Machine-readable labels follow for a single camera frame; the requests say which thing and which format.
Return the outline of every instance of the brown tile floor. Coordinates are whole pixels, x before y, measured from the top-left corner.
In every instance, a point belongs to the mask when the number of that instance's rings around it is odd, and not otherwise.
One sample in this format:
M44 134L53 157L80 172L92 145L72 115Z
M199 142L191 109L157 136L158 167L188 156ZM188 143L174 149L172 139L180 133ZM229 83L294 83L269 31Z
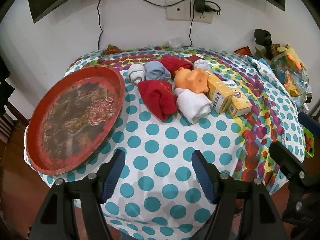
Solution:
M6 221L10 228L27 237L28 227L32 226L38 209L46 196L49 187L41 177L33 171L23 160L23 136L24 128L17 126L12 133L9 144L5 147L2 157L0 144L0 163L2 160L3 174L1 185L1 198ZM319 173L320 140L315 139L316 153L314 158L306 159L304 166L309 174ZM272 195L280 214L284 211L288 201L288 185ZM76 220L81 240L87 239L81 210L76 208ZM240 217L234 219L234 229L239 225ZM289 234L292 225L285 224ZM119 239L119 231L109 227L114 240Z

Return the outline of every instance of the metal bolt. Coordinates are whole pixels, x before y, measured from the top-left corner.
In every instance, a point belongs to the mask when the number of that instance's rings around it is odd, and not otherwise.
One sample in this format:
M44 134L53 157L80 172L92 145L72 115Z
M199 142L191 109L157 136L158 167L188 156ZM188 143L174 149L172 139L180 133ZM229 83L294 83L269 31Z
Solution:
M300 177L301 179L304 178L304 172L303 172L303 171L300 171L300 172L299 172L299 177Z
M55 184L56 185L61 185L63 183L63 179L57 179L56 181L55 181Z
M221 178L221 179L227 179L227 178L229 178L229 175L226 174L226 173L221 173L221 174L220 174L220 178Z
M257 185L260 185L261 184L261 179L258 179L258 178L255 178L253 179L253 182Z
M299 201L297 204L296 204L296 211L300 211L302 208L302 203Z
M95 179L97 177L97 174L94 172L89 173L88 179Z

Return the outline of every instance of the tablecloth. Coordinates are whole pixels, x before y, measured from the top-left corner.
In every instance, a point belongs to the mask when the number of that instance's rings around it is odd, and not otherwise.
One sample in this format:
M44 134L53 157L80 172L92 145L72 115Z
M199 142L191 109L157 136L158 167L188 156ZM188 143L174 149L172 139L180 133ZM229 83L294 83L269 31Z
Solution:
M220 79L237 83L253 105L251 112L232 119L228 113L219 115L212 110L191 125L180 112L162 122L148 111L137 87L126 78L129 66L195 53L209 61ZM273 72L251 57L189 47L179 51L147 47L115 55L94 51L75 60L66 75L95 64L112 65L126 85L123 108L111 139L99 154L76 170L58 176L39 175L49 187L57 178L79 180L97 171L117 149L122 149L126 154L124 169L113 196L101 207L109 225L137 239L186 240L211 216L215 205L205 198L191 164L195 149L235 179L260 178L270 193L286 182L268 154L270 143L279 140L300 161L304 159L304 134L294 103ZM26 152L24 158L30 165ZM81 207L79 200L74 203Z

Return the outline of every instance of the wall outlet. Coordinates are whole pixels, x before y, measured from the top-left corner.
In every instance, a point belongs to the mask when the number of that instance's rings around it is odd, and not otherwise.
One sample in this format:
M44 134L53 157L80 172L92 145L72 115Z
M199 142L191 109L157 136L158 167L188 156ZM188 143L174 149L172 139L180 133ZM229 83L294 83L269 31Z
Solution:
M175 2L165 1L166 5L173 3ZM170 21L190 21L190 1L183 1L174 6L166 7L166 18Z
M191 2L191 7L190 7L190 11L191 11L190 20L192 20L193 3L194 3L194 1ZM195 11L195 17L194 17L193 21L194 22L201 22L201 23L212 23L213 12L198 13Z

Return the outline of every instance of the white rolled sock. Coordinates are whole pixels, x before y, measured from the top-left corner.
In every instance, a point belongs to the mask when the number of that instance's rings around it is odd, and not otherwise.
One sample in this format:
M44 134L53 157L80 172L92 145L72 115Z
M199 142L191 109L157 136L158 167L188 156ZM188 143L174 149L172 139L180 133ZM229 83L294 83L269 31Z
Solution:
M206 60L198 59L193 63L193 68L200 68L201 70L210 70L210 66Z
M198 122L200 118L211 112L212 101L204 93L196 94L183 88L176 88L174 93L178 97L178 109L190 123Z
M146 69L141 64L132 64L128 70L128 78L131 83L138 84L144 81L146 76Z

